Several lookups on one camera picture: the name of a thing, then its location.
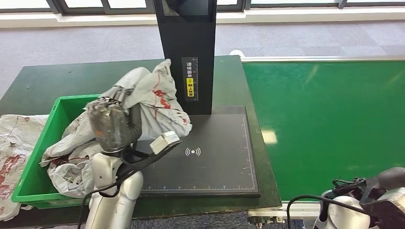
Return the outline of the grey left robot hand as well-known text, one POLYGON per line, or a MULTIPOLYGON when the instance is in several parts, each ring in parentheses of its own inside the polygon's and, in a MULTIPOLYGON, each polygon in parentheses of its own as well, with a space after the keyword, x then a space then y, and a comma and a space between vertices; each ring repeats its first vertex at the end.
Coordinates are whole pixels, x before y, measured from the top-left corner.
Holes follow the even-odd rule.
POLYGON ((115 85, 85 107, 103 154, 115 155, 141 137, 140 106, 124 108, 124 102, 133 90, 115 85))

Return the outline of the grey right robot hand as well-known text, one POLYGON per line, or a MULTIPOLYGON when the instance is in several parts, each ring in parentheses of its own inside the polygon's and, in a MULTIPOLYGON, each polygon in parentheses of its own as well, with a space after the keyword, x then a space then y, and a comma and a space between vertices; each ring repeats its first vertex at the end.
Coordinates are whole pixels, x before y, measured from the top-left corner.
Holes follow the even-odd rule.
POLYGON ((376 201, 387 191, 405 186, 405 168, 393 167, 380 174, 367 179, 366 189, 360 200, 360 204, 376 201))

